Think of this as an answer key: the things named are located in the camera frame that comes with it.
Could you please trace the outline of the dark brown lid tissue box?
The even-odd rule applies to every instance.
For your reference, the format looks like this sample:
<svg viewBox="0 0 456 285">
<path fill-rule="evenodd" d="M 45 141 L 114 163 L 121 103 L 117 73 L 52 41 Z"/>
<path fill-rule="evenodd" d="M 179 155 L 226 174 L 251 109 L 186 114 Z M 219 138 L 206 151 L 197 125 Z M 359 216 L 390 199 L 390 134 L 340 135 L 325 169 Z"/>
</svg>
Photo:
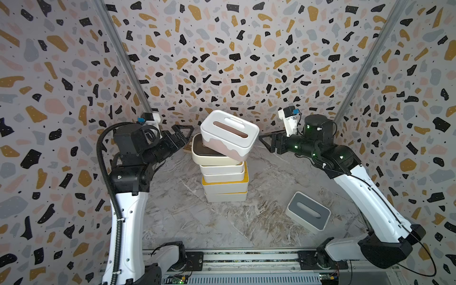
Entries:
<svg viewBox="0 0 456 285">
<path fill-rule="evenodd" d="M 203 144 L 203 138 L 200 133 L 192 139 L 192 159 L 200 166 L 231 166 L 241 164 L 221 153 L 218 153 Z"/>
</svg>

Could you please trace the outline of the white pink tissue box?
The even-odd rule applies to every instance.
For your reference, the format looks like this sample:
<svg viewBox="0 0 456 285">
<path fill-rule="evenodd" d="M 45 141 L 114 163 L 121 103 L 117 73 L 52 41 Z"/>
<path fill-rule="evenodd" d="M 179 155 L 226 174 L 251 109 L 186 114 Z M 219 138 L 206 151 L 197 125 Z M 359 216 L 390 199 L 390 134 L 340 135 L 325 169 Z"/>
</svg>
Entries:
<svg viewBox="0 0 456 285">
<path fill-rule="evenodd" d="M 235 115 L 222 110 L 214 110 L 200 126 L 203 144 L 238 162 L 244 162 L 260 128 Z"/>
</svg>

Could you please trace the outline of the yellow lid tissue box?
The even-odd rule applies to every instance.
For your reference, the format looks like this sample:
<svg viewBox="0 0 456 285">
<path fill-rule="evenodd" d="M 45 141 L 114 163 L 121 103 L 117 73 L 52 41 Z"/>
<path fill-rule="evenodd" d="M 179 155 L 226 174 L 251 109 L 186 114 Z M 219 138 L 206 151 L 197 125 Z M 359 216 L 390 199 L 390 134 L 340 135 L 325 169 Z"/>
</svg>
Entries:
<svg viewBox="0 0 456 285">
<path fill-rule="evenodd" d="M 242 181 L 238 182 L 226 182 L 226 183 L 213 183 L 208 184 L 202 177 L 202 186 L 204 188 L 205 194 L 229 194 L 229 193 L 239 193 L 247 192 L 249 184 L 249 175 L 245 171 L 245 176 Z"/>
<path fill-rule="evenodd" d="M 206 194 L 209 203 L 228 203 L 242 202 L 247 199 L 247 192 L 229 193 L 229 194 Z"/>
</svg>

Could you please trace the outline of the light bamboo lid tissue box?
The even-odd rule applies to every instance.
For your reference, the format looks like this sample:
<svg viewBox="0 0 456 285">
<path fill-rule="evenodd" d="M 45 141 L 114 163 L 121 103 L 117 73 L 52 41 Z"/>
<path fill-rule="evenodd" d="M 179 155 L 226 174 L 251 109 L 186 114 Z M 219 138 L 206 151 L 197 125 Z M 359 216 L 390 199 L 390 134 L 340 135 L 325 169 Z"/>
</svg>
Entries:
<svg viewBox="0 0 456 285">
<path fill-rule="evenodd" d="M 239 174 L 229 174 L 229 175 L 203 175 L 204 180 L 208 184 L 213 183 L 226 183 L 226 182 L 238 182 L 242 181 L 245 176 L 245 170 Z"/>
</svg>

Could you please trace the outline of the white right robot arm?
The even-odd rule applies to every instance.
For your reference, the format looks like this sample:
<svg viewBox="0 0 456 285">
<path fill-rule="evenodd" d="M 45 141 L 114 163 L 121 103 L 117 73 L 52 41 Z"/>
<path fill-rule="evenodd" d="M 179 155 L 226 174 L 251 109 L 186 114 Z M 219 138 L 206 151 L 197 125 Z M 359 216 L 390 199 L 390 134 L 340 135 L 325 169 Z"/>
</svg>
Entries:
<svg viewBox="0 0 456 285">
<path fill-rule="evenodd" d="M 270 153 L 293 153 L 322 170 L 353 200 L 370 229 L 358 237 L 327 238 L 315 254 L 321 268 L 342 260 L 367 260 L 389 268 L 405 260 L 413 245 L 421 243 L 426 230 L 412 224 L 386 199 L 369 177 L 360 158 L 348 146 L 334 142 L 337 126 L 324 115 L 301 117 L 294 107 L 279 110 L 285 130 L 261 135 Z"/>
</svg>

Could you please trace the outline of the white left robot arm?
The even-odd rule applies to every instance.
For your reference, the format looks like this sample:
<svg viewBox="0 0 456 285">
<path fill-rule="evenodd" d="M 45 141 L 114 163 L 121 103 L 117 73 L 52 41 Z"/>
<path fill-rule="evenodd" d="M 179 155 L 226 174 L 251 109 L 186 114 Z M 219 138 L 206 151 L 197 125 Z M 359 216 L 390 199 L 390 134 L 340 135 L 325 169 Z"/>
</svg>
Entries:
<svg viewBox="0 0 456 285">
<path fill-rule="evenodd" d="M 169 269 L 188 269 L 181 241 L 153 250 L 152 264 L 143 255 L 143 222 L 150 185 L 167 158 L 190 140 L 192 126 L 161 131 L 144 122 L 120 122 L 99 136 L 96 155 L 112 206 L 112 232 L 104 285 L 159 285 Z"/>
</svg>

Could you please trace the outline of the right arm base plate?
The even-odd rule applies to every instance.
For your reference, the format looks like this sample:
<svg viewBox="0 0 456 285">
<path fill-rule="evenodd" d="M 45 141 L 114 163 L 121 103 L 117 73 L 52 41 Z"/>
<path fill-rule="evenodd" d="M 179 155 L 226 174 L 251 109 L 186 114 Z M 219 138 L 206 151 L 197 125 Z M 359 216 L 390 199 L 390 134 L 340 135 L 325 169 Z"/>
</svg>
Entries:
<svg viewBox="0 0 456 285">
<path fill-rule="evenodd" d="M 298 251 L 298 262 L 301 270 L 348 270 L 346 261 L 333 261 L 324 251 Z"/>
</svg>

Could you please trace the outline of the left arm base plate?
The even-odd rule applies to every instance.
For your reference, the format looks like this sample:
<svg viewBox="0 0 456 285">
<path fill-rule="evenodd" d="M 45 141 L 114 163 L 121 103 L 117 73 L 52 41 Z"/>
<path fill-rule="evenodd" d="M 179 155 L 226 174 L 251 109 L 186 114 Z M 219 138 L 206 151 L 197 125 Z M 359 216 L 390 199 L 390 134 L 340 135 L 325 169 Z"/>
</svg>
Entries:
<svg viewBox="0 0 456 285">
<path fill-rule="evenodd" d="M 162 273 L 167 272 L 178 273 L 178 272 L 190 272 L 190 271 L 202 271 L 204 253 L 203 252 L 186 252 L 181 255 L 175 248 L 167 249 L 165 251 L 159 250 L 151 255 L 150 261 L 152 264 L 157 264 Z"/>
</svg>

